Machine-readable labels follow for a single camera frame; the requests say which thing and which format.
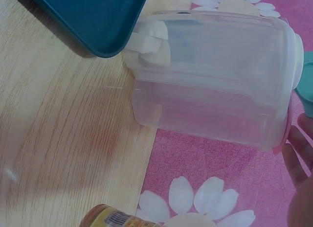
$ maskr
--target wooden surface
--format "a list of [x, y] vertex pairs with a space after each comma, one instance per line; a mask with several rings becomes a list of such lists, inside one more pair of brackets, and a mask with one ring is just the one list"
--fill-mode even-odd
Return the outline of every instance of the wooden surface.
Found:
[[0, 0], [0, 47], [0, 227], [76, 227], [101, 203], [134, 213], [156, 131], [134, 121], [123, 53], [88, 57], [31, 0]]

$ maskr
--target yellow jar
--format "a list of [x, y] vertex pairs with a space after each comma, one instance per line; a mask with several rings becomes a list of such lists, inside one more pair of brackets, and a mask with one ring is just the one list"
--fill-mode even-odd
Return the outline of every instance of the yellow jar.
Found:
[[108, 205], [94, 207], [83, 219], [80, 227], [161, 227], [138, 217], [127, 215]]

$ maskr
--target white daisy print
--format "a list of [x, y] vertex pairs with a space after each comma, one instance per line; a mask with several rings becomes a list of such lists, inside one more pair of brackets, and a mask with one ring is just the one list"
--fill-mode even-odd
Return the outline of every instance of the white daisy print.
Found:
[[[173, 179], [169, 190], [169, 206], [159, 195], [145, 190], [139, 198], [136, 216], [167, 227], [249, 227], [255, 220], [253, 210], [229, 215], [239, 194], [234, 189], [224, 191], [224, 181], [211, 177], [194, 194], [185, 177]], [[197, 213], [188, 213], [195, 207]], [[177, 215], [170, 218], [171, 208]]]
[[280, 17], [280, 13], [275, 11], [273, 4], [264, 3], [261, 2], [261, 0], [193, 0], [193, 3], [199, 6], [193, 10], [221, 11], [275, 18]]

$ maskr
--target teal container lid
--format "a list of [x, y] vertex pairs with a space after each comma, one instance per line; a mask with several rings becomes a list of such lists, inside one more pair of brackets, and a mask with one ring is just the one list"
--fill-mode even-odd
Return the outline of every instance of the teal container lid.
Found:
[[146, 0], [35, 0], [94, 55], [109, 58], [127, 44]]
[[304, 66], [300, 82], [295, 89], [305, 114], [313, 118], [313, 52], [304, 53]]

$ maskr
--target product label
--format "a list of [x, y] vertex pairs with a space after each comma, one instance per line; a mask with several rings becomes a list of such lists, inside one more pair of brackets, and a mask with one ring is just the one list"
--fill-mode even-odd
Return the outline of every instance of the product label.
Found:
[[90, 227], [160, 227], [157, 224], [143, 221], [112, 207], [103, 210]]

